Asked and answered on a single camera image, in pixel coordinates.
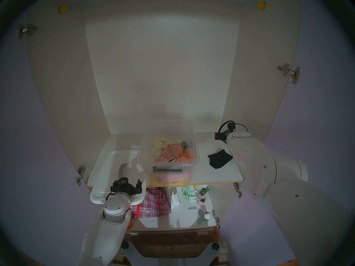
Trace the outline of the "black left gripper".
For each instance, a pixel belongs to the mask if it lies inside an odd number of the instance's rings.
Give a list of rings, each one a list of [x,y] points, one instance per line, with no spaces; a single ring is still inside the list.
[[[123,192],[128,194],[129,196],[133,196],[136,194],[142,193],[142,181],[140,179],[137,180],[136,186],[133,186],[129,183],[128,178],[120,178],[113,182],[113,185],[110,187],[110,194],[116,194],[119,192]]]

